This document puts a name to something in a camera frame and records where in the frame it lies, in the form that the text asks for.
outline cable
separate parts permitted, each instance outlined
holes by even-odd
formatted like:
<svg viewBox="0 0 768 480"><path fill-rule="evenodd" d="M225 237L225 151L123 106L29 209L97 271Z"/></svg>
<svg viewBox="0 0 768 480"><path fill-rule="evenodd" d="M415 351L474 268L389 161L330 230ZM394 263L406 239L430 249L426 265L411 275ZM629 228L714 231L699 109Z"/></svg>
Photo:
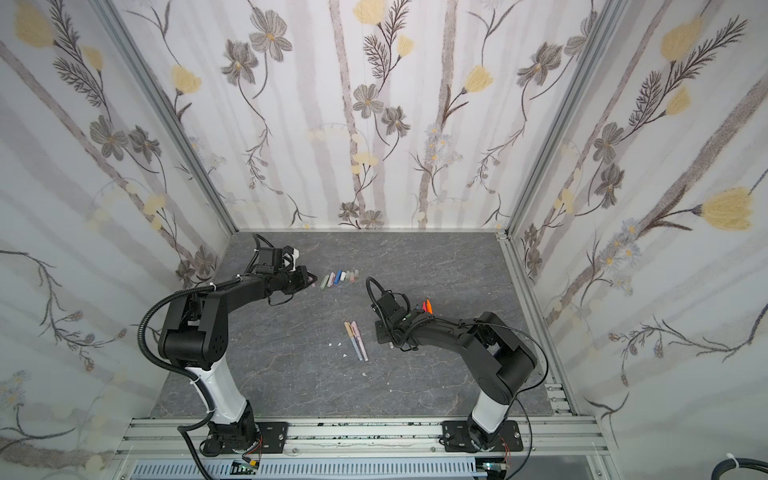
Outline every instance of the cable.
<svg viewBox="0 0 768 480"><path fill-rule="evenodd" d="M206 410L208 411L208 414L205 416L205 418L193 425L179 425L177 427L177 430L179 431L181 436L184 438L184 442L187 443L187 447L190 450L190 454L192 455L192 459L194 460L195 465L200 470L200 474L203 476L203 478L205 478L205 480L214 480L214 479L213 477L210 476L208 471L205 469L205 465L203 465L202 461L200 460L200 457L197 455L197 450L194 448L194 445L192 444L192 440L190 439L190 436L187 434L187 432L200 428L201 426L208 423L210 419L213 418L214 410L216 409L216 406L214 405L214 399L210 396L210 392L208 392L208 388L205 386L205 382L200 382L199 376L195 375L194 373L186 369L182 369L175 365L171 365L170 363L164 362L163 360L156 357L151 352L151 350L149 350L149 347L147 346L147 325L149 324L150 320L152 319L154 314L157 313L159 309L163 308L163 306L167 305L168 303L172 302L177 298L187 296L190 293L205 293L205 292L213 292L214 290L218 290L218 289L226 289L239 282L240 282L240 278L236 278L234 280L229 280L227 282L220 283L217 286L213 286L213 285L196 286L194 288L190 288L188 290L180 290L176 293L172 293L171 295L166 296L160 302L155 303L144 314L144 318L142 318L141 321L139 322L138 332L136 334L139 351L141 352L142 355L144 355L144 357L147 360L149 360L154 365L159 366L162 369L166 369L169 372L178 373L179 375L186 376L188 379L192 380L197 386L197 389L200 390L200 394L205 399Z"/></svg>
<svg viewBox="0 0 768 480"><path fill-rule="evenodd" d="M715 468L712 469L712 480L719 479L723 473L737 468L737 465L738 468L748 468L750 470L757 470L758 472L768 474L768 462L755 460L754 458L727 458L715 465Z"/></svg>
<svg viewBox="0 0 768 480"><path fill-rule="evenodd" d="M525 411L525 407L523 406L520 399L518 397L515 397L515 400L517 401L518 405L520 405L520 408L523 409L523 413L525 414L525 421L528 423L528 434L531 436L531 442L528 444L528 454L525 455L523 462L520 464L519 467L517 467L517 469L514 472L512 472L510 475L507 475L505 477L505 480L507 480L508 478L514 477L515 475L517 475L518 472L520 472L523 469L523 467L525 467L525 463L528 461L529 458L531 458L531 452L533 451L533 427L531 426L531 419L528 417L528 412Z"/></svg>

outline floral wallpaper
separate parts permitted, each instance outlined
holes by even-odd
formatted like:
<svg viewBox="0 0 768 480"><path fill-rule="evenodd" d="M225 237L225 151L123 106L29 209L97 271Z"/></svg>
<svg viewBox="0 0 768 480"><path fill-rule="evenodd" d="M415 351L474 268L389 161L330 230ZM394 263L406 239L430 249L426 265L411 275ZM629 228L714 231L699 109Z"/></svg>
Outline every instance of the floral wallpaper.
<svg viewBox="0 0 768 480"><path fill-rule="evenodd" d="M117 0L238 227L506 227L602 2Z"/></svg>
<svg viewBox="0 0 768 480"><path fill-rule="evenodd" d="M0 7L3 478L102 478L165 377L137 351L136 324L210 280L229 238L76 3Z"/></svg>
<svg viewBox="0 0 768 480"><path fill-rule="evenodd" d="M629 480L762 458L764 2L630 2L513 241Z"/></svg>

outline table surface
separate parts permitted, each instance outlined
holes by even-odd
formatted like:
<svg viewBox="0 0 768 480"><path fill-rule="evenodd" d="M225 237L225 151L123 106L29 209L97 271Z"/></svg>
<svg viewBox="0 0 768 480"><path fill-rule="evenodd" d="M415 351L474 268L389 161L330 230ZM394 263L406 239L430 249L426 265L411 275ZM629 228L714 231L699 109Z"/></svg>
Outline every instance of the table surface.
<svg viewBox="0 0 768 480"><path fill-rule="evenodd" d="M230 314L227 362L256 417L468 415L480 393L461 357L422 346L401 352L376 342L376 315L364 279L405 293L412 303L431 300L435 314L474 318L496 313L528 331L501 246L493 233L288 232L264 235L276 247L300 251L319 277L359 270L361 281L330 289L308 288L290 302L249 303ZM253 254L250 233L236 233L217 281L241 272ZM273 295L273 302L283 299ZM360 362L343 322L361 330L369 361ZM152 325L161 324L155 319ZM534 346L525 340L531 349ZM541 378L537 368L527 385ZM521 395L529 415L550 415L544 386ZM204 414L182 376L171 374L151 416ZM510 412L521 415L515 403Z"/></svg>

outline yellow flower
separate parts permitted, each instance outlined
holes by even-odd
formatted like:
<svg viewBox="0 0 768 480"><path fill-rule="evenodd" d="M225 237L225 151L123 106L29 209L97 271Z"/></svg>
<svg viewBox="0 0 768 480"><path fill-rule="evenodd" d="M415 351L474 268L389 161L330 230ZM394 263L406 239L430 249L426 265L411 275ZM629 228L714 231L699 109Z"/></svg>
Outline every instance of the yellow flower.
<svg viewBox="0 0 768 480"><path fill-rule="evenodd" d="M491 82L493 82L493 78L491 78L488 70L485 70L482 65L478 65L469 72L467 81L464 82L464 89L471 92L483 91Z"/></svg>
<svg viewBox="0 0 768 480"><path fill-rule="evenodd" d="M154 214L159 209L165 207L165 196L152 194L144 202L144 212L147 215Z"/></svg>
<svg viewBox="0 0 768 480"><path fill-rule="evenodd" d="M747 230L752 226L749 221L751 204L749 190L745 187L731 188L694 208L694 213L720 230Z"/></svg>
<svg viewBox="0 0 768 480"><path fill-rule="evenodd" d="M101 57L101 52L99 49L88 47L87 45L83 45L81 49L85 57L88 59L88 63L91 64L91 67L101 71L101 69L104 67L104 59Z"/></svg>
<svg viewBox="0 0 768 480"><path fill-rule="evenodd" d="M360 0L352 12L360 23L379 24L384 19L384 0Z"/></svg>
<svg viewBox="0 0 768 480"><path fill-rule="evenodd" d="M48 19L30 2L19 2L16 11L16 36L33 47L53 45L53 30Z"/></svg>
<svg viewBox="0 0 768 480"><path fill-rule="evenodd" d="M690 95L688 94L688 87L680 87L677 93L672 97L672 100L670 100L670 103L667 104L667 115L679 114L689 106Z"/></svg>
<svg viewBox="0 0 768 480"><path fill-rule="evenodd" d="M368 164L371 167L375 167L379 163L379 159L374 157L367 151L361 151L352 156L353 160L359 164Z"/></svg>
<svg viewBox="0 0 768 480"><path fill-rule="evenodd" d="M201 79L194 76L194 73L181 65L174 65L171 76L174 78L174 86L183 94L193 94L203 83Z"/></svg>
<svg viewBox="0 0 768 480"><path fill-rule="evenodd" d="M701 33L701 17L671 29L661 39L661 54L668 61L680 61L694 46Z"/></svg>
<svg viewBox="0 0 768 480"><path fill-rule="evenodd" d="M405 57L407 54L413 51L413 44L415 42L405 35L400 35L397 38L397 54L401 57Z"/></svg>
<svg viewBox="0 0 768 480"><path fill-rule="evenodd" d="M560 197L554 201L554 209L560 210L560 207L565 206L565 213L574 213L574 195L570 189L565 188L560 192Z"/></svg>

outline marker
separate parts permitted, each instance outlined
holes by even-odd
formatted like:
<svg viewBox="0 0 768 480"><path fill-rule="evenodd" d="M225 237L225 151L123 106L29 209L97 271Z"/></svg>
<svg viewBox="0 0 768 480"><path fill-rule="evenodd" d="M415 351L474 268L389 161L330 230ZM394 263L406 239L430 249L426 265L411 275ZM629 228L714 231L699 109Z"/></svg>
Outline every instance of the marker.
<svg viewBox="0 0 768 480"><path fill-rule="evenodd" d="M357 328L357 322L352 322L352 331L355 333L355 338L357 338L357 343L360 344L360 352L362 353L362 357L368 361L368 354L366 353L366 346L362 344L362 336L360 336L360 330Z"/></svg>
<svg viewBox="0 0 768 480"><path fill-rule="evenodd" d="M349 322L344 322L346 327L346 334L349 335L349 341L352 342L352 346L355 347L355 353L357 353L357 359L362 362L362 355L360 355L360 349L357 348L357 342L355 341L355 334L352 333L352 326Z"/></svg>

